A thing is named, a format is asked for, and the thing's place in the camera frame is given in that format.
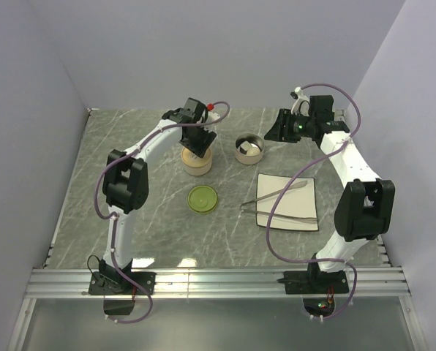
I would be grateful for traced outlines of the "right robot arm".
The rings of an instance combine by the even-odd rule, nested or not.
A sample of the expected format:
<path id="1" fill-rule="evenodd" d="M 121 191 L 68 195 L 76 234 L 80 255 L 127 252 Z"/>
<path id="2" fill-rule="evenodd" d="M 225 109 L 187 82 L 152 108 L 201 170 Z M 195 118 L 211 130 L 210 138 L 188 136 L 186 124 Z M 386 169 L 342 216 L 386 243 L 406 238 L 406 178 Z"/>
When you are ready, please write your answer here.
<path id="1" fill-rule="evenodd" d="M 282 108 L 265 140 L 314 141 L 334 166 L 344 187 L 334 212 L 334 234 L 309 261 L 306 273 L 288 271 L 282 282 L 287 293 L 347 293 L 345 267 L 368 241 L 388 231 L 395 186 L 366 163 L 352 141 L 354 133 L 335 119 L 331 95 L 296 94 L 293 109 Z"/>

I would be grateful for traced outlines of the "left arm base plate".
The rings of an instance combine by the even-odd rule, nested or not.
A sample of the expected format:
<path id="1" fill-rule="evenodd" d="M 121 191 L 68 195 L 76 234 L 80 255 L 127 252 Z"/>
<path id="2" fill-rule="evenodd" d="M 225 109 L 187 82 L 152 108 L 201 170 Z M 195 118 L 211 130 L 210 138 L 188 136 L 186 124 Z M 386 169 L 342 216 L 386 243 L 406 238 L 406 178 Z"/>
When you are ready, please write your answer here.
<path id="1" fill-rule="evenodd" d="M 140 285 L 149 295 L 154 292 L 156 274 L 150 271 L 138 271 L 130 274 L 132 281 Z M 131 282 L 124 278 L 120 278 L 119 282 L 113 281 L 98 271 L 91 275 L 91 281 L 88 289 L 89 295 L 145 295 L 145 293 L 135 287 Z"/>

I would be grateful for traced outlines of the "sushi roll piece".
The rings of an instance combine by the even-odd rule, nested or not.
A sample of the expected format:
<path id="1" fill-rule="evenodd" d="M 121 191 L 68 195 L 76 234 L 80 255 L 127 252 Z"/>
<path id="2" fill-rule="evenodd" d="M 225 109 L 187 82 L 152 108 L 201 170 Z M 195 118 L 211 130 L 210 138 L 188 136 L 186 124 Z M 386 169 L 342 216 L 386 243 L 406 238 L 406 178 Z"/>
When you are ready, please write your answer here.
<path id="1" fill-rule="evenodd" d="M 245 140 L 238 148 L 242 154 L 247 154 L 248 150 L 252 148 L 252 144 Z"/>

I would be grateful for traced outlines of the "white round bun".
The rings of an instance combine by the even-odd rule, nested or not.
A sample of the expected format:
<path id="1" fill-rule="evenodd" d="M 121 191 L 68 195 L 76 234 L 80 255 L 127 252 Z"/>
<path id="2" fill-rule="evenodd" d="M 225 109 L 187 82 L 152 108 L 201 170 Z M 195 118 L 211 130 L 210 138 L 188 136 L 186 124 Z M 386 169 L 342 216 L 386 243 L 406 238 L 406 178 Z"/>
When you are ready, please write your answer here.
<path id="1" fill-rule="evenodd" d="M 247 156 L 257 156 L 261 153 L 261 150 L 257 146 L 251 146 L 247 150 Z"/>

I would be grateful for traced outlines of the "beige round lunch box lid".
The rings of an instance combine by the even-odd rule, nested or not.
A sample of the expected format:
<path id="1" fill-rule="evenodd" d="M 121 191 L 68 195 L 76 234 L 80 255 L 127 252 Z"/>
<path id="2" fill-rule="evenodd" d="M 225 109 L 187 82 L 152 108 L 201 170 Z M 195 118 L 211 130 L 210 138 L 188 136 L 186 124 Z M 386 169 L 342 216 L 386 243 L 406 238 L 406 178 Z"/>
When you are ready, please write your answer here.
<path id="1" fill-rule="evenodd" d="M 199 157 L 189 149 L 183 147 L 181 150 L 181 160 L 182 162 L 189 167 L 205 167 L 208 163 L 212 161 L 212 152 L 211 149 L 208 148 L 204 154 L 204 156 Z"/>

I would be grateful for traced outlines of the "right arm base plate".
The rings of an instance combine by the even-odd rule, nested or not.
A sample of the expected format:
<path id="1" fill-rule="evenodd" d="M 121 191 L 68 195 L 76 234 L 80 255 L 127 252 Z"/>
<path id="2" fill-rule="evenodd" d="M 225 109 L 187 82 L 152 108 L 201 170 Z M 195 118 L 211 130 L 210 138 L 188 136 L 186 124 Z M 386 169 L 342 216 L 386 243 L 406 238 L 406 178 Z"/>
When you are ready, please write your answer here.
<path id="1" fill-rule="evenodd" d="M 309 271 L 284 271 L 277 280 L 284 284 L 287 295 L 317 295 L 332 291 L 336 294 L 350 292 L 344 271 L 336 273 L 310 273 Z"/>

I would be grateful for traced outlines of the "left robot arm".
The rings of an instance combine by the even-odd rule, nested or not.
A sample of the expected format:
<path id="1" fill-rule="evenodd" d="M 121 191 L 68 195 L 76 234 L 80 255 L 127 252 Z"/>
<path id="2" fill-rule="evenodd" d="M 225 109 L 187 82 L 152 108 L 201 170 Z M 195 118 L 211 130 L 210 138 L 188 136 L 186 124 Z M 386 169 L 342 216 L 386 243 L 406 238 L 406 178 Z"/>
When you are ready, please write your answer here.
<path id="1" fill-rule="evenodd" d="M 188 98 L 183 107 L 163 114 L 158 124 L 140 141 L 123 150 L 112 150 L 94 191 L 94 209 L 109 221 L 108 245 L 99 262 L 99 275 L 115 294 L 127 292 L 132 278 L 130 245 L 136 211 L 149 195 L 149 166 L 176 144 L 203 158 L 216 138 L 211 126 L 227 113 L 215 113 L 218 102 L 204 104 Z"/>

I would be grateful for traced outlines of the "green round lunch box lid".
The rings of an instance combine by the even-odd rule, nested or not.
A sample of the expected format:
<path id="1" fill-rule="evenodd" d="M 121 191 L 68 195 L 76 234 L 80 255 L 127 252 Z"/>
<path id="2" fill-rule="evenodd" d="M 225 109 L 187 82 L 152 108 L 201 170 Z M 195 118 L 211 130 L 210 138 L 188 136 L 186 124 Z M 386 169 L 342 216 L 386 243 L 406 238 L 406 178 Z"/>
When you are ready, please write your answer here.
<path id="1" fill-rule="evenodd" d="M 212 212 L 216 208 L 217 203 L 217 192 L 210 186 L 195 186 L 187 195 L 187 204 L 189 208 L 198 214 L 207 214 Z"/>

